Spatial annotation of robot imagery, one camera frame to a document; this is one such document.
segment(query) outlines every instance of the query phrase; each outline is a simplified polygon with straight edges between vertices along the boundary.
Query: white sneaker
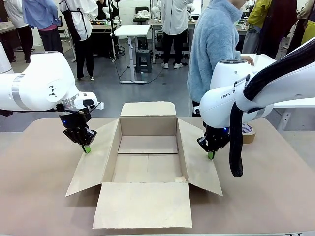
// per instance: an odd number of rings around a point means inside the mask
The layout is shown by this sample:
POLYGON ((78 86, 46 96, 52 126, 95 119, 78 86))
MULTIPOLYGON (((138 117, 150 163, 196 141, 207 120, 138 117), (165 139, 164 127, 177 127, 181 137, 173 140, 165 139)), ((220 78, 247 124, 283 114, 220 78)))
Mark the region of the white sneaker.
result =
POLYGON ((174 69, 179 69, 179 68, 182 68, 183 67, 183 64, 181 64, 181 63, 179 63, 179 64, 175 64, 175 66, 174 66, 174 69))
POLYGON ((161 66, 164 68, 164 69, 168 69, 168 64, 167 63, 162 63, 161 66))

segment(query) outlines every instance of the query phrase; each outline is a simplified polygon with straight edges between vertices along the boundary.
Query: cardboard box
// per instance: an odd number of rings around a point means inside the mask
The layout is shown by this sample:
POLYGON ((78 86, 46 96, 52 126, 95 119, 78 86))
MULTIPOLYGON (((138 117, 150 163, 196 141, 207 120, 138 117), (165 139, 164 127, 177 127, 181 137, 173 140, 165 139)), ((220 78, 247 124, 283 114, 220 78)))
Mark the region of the cardboard box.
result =
POLYGON ((97 130, 66 196, 102 184, 93 228, 191 228, 188 183, 222 196, 203 131, 170 102, 127 103, 97 130))

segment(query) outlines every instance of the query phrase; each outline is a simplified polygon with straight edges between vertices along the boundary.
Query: tape roll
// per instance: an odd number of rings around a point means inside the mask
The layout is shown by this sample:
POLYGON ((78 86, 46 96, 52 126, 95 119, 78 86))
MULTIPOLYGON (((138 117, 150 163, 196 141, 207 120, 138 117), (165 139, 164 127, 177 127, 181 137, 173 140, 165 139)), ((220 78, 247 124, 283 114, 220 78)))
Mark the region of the tape roll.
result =
POLYGON ((254 128, 247 123, 243 123, 242 126, 242 132, 243 132, 243 144, 251 144, 254 141, 256 131, 254 128))

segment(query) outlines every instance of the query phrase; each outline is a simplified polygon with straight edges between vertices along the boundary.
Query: blue fleece jacket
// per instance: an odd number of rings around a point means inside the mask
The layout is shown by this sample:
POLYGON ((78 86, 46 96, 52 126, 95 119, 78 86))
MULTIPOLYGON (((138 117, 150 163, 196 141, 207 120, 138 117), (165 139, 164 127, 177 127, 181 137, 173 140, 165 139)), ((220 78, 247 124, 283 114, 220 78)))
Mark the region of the blue fleece jacket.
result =
POLYGON ((239 35, 234 22, 241 16, 242 11, 228 0, 213 0, 199 17, 187 80, 193 101, 200 103, 202 96, 209 91, 213 71, 220 60, 240 58, 240 52, 235 51, 239 35))

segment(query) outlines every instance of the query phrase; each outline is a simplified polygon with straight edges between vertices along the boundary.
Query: white jacket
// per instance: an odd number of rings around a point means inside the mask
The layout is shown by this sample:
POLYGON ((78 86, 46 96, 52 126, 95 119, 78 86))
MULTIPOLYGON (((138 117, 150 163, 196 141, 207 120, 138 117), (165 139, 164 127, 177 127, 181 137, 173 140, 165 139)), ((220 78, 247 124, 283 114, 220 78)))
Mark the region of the white jacket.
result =
MULTIPOLYGON (((92 33, 92 25, 90 20, 95 20, 98 16, 98 6, 95 0, 66 0, 66 3, 71 11, 77 11, 78 8, 84 15, 84 22, 82 20, 82 15, 80 12, 72 12, 72 19, 75 25, 75 29, 81 37, 81 41, 87 39, 87 36, 90 37, 92 33)), ((67 5, 64 1, 61 1, 59 5, 60 11, 67 11, 67 5)))
POLYGON ((4 7, 15 28, 27 26, 23 20, 22 0, 3 0, 4 7))
POLYGON ((187 29, 187 4, 193 0, 162 0, 162 31, 168 35, 178 35, 187 29))

